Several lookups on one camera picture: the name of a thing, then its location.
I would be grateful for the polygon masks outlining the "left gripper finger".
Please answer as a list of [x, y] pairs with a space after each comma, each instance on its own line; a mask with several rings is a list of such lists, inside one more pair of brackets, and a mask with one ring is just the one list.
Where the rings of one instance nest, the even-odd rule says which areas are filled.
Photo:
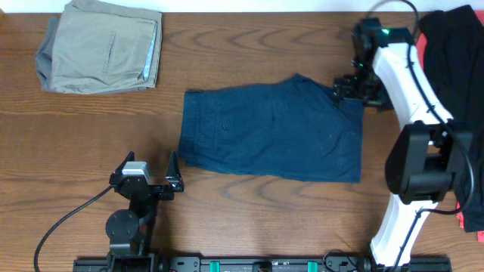
[[172, 151], [169, 156], [169, 162], [166, 170], [166, 178], [181, 178], [182, 175], [180, 173], [178, 167], [178, 157], [175, 151]]
[[116, 175], [121, 175], [123, 173], [123, 169], [126, 165], [127, 162], [132, 162], [135, 159], [135, 153], [133, 151], [130, 151], [126, 158], [121, 162], [121, 164], [116, 168], [115, 174]]

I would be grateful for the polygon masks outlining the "navy blue shorts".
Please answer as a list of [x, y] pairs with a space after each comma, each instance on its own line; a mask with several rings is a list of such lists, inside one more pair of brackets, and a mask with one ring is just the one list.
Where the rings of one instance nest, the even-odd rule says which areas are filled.
[[297, 181], [361, 180], [362, 103], [296, 74], [274, 84], [185, 92], [178, 154], [231, 175]]

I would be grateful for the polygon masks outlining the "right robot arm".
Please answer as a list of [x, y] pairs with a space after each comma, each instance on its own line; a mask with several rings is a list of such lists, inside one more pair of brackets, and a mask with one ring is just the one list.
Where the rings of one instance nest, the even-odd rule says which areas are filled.
[[366, 17], [352, 31], [352, 75], [334, 80], [334, 106], [358, 101], [395, 110], [400, 134], [385, 164], [389, 204], [365, 257], [349, 259], [351, 271], [450, 271], [444, 257], [413, 257], [411, 249], [429, 214], [473, 175], [467, 151], [471, 127], [456, 122], [436, 97], [417, 57], [414, 33], [385, 28]]

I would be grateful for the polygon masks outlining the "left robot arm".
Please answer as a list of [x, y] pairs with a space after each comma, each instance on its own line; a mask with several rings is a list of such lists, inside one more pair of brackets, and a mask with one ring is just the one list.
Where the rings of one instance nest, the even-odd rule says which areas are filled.
[[185, 189], [176, 152], [172, 151], [166, 170], [167, 184], [152, 184], [148, 164], [135, 160], [130, 152], [110, 175], [116, 193], [129, 201], [127, 209], [114, 212], [105, 230], [110, 239], [109, 271], [169, 271], [169, 262], [150, 251], [150, 242], [161, 201], [171, 201]]

